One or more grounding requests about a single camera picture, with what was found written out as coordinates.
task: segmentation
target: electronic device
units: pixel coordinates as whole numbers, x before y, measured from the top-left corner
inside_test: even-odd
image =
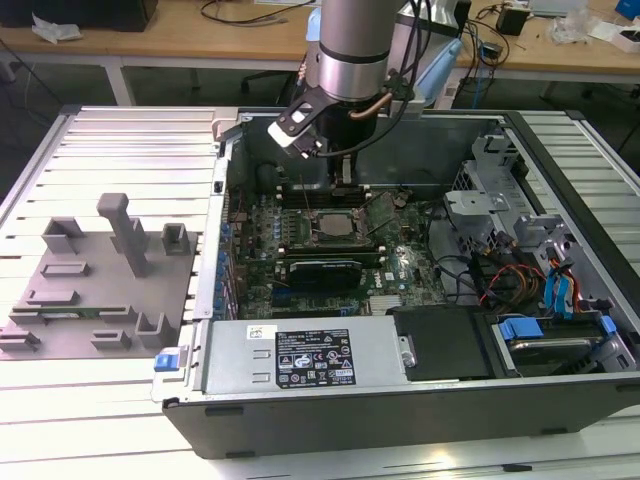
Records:
[[[620,0],[616,5],[616,12],[629,20],[633,20],[640,15],[640,2],[638,0]]]
[[[564,114],[406,114],[455,2],[391,3],[324,0],[305,93],[214,119],[194,326],[153,385],[202,457],[572,432],[640,403],[635,250],[551,153],[597,140]]]
[[[500,10],[500,15],[496,21],[496,30],[503,35],[518,36],[522,33],[529,15],[531,15],[529,8],[505,5]]]
[[[587,0],[530,0],[529,8],[537,17],[566,17],[571,10],[586,8]]]
[[[34,14],[59,25],[142,32],[157,4],[158,0],[0,0],[0,23],[3,27],[28,27]]]

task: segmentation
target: robotic arm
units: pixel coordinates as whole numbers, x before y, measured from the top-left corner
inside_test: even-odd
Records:
[[[438,37],[457,36],[456,3],[411,0],[398,10],[395,0],[324,0],[319,48],[307,57],[318,63],[317,78],[307,79],[311,88],[270,126],[271,136],[304,158],[327,158],[333,177],[345,161],[353,173],[358,152],[400,120],[425,69],[421,60],[433,57],[429,45],[440,50]],[[400,109],[374,136],[377,112],[392,100]]]

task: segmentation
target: warning label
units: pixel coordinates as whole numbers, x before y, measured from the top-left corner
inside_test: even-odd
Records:
[[[280,388],[355,385],[349,330],[276,333]]]

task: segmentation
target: metal slotted surface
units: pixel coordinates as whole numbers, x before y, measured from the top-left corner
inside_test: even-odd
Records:
[[[83,108],[61,116],[0,225],[0,327],[46,249],[40,235],[51,217],[76,217],[84,231],[111,230],[96,210],[102,193],[126,193],[129,215],[146,231],[184,223],[201,244],[215,163],[213,116],[213,108]],[[199,268],[198,255],[194,271]],[[192,277],[189,295],[197,280]],[[192,308],[187,300],[185,319]]]
[[[90,175],[91,170],[98,175],[107,170],[139,171],[142,165],[150,167],[150,175],[164,169],[206,171],[207,163],[203,168],[199,162],[210,158],[208,150],[193,153],[193,150],[202,148],[193,144],[188,145],[192,149],[189,154],[178,154],[174,150],[156,148],[156,145],[152,145],[153,151],[141,153],[143,149],[133,148],[140,147],[140,142],[124,142],[125,133],[113,130],[105,131],[104,135],[91,134],[97,141],[104,141],[106,146],[94,148],[88,155],[61,142],[63,137],[65,142],[71,137],[74,137],[73,141],[78,140],[76,134],[67,133],[66,127],[79,121],[124,122],[135,118],[145,123],[164,120],[171,123],[209,122],[212,113],[213,109],[85,109],[78,119],[64,120],[57,137],[54,131],[43,142],[52,148],[39,149],[41,151],[35,157],[41,156],[42,161],[30,165],[33,174],[25,175],[25,188],[19,189],[15,202],[11,201],[10,193],[8,205],[23,208],[33,200],[34,203],[50,202],[48,208],[53,209],[51,203],[67,202],[55,204],[67,214],[67,208],[82,209],[84,204],[95,205],[104,188],[117,188],[118,191],[124,189],[129,195],[132,208],[135,206],[144,213],[143,224],[148,230],[157,230],[167,221],[181,221],[187,228],[203,232],[206,214],[154,215],[145,210],[152,204],[138,204],[134,200],[181,199],[173,201],[181,204],[182,199],[205,199],[211,189],[210,180],[172,184],[124,181],[71,185],[45,185],[39,181],[40,170],[60,171],[65,166],[72,172],[79,171],[78,166],[82,166],[86,175]],[[125,143],[120,147],[137,150],[137,153],[115,153],[117,148],[113,144],[109,147],[107,138]],[[83,164],[74,164],[75,160],[69,160],[70,157],[87,160]],[[87,210],[87,213],[91,215],[78,218],[83,229],[108,228],[93,211]],[[19,294],[20,287],[15,285],[20,279],[30,276],[36,267],[38,257],[33,251],[41,245],[38,236],[48,222],[46,216],[19,217],[11,210],[3,221],[4,214],[0,207],[0,303],[7,299],[13,301],[5,289],[12,288],[15,294]],[[14,239],[7,236],[15,236],[20,241],[13,242]],[[196,261],[194,272],[200,267],[200,261]],[[194,282],[189,291],[195,292]],[[187,299],[185,320],[191,320],[194,305],[193,299]],[[183,326],[179,343],[187,343],[192,333],[192,325]],[[619,412],[570,435],[205,461],[193,453],[191,446],[163,416],[160,405],[150,400],[152,379],[153,359],[0,362],[0,478],[39,480],[58,471],[70,480],[84,480],[88,472],[99,479],[136,478],[142,472],[148,478],[173,479],[184,477],[188,472],[189,476],[212,480],[488,480],[505,476],[503,465],[518,464],[533,470],[509,473],[509,478],[604,480],[636,478],[640,471],[638,407]]]
[[[640,274],[640,186],[593,128],[563,112],[524,112],[525,121],[585,204]],[[548,213],[557,213],[533,171],[527,180]]]

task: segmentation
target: wooden desk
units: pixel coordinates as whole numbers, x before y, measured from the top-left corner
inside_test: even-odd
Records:
[[[494,0],[474,0],[470,18]],[[626,19],[615,12],[617,0],[590,0],[591,13],[608,22],[628,24]],[[481,21],[494,27],[498,14],[490,14]],[[590,38],[589,43],[555,45],[547,30],[551,24],[548,18],[532,18],[525,24],[522,33],[506,36],[510,53],[507,61],[494,72],[495,78],[512,80],[542,80],[548,86],[542,96],[550,95],[556,82],[593,83],[636,83],[640,81],[640,55],[624,53],[608,42]],[[478,26],[481,40],[504,46],[504,40],[485,26]],[[471,39],[463,35],[465,48],[451,72],[443,92],[436,102],[436,108],[451,108],[460,81],[469,72],[471,64]]]
[[[102,66],[118,105],[134,105],[125,66],[291,70],[300,65],[310,8],[287,12],[284,24],[239,28],[200,15],[200,0],[159,0],[157,11],[144,32],[83,29],[84,38],[53,45],[30,28],[0,28],[2,38],[26,62]],[[252,18],[279,6],[254,5],[251,0],[222,4],[219,15],[229,19]],[[0,51],[0,61],[15,61]]]
[[[474,0],[472,18],[495,0]],[[159,0],[147,30],[141,33],[84,29],[85,38],[53,45],[30,29],[0,28],[2,38],[25,61],[100,65],[105,68],[118,105],[133,105],[133,95],[122,73],[125,66],[182,68],[232,68],[247,70],[296,70],[306,51],[305,32],[310,8],[287,12],[287,23],[259,28],[238,28],[207,20],[200,15],[200,0]],[[620,21],[616,0],[591,0],[594,15]],[[254,5],[251,0],[224,3],[220,16],[251,18],[279,9]],[[495,25],[496,14],[483,21]],[[511,53],[496,72],[497,78],[634,83],[640,81],[640,55],[626,54],[601,40],[589,44],[554,45],[546,30],[550,20],[529,20],[519,37],[508,37]],[[480,27],[485,41],[502,43]],[[469,45],[468,35],[464,36]],[[13,61],[0,51],[0,61]],[[463,51],[448,86],[466,74],[471,61]]]
[[[494,0],[474,0],[471,18],[487,6],[495,4]],[[602,20],[623,24],[626,20],[615,13],[617,0],[590,0],[591,13]],[[497,14],[488,15],[482,22],[495,28]],[[640,55],[624,53],[608,42],[592,38],[588,44],[555,45],[549,38],[547,30],[551,20],[532,18],[525,24],[518,37],[507,36],[511,52],[500,70],[546,71],[589,74],[622,74],[640,75]],[[482,40],[500,45],[504,41],[483,26],[479,26]],[[469,36],[465,35],[465,44],[470,46]],[[468,66],[471,56],[468,52],[460,55],[459,66]]]

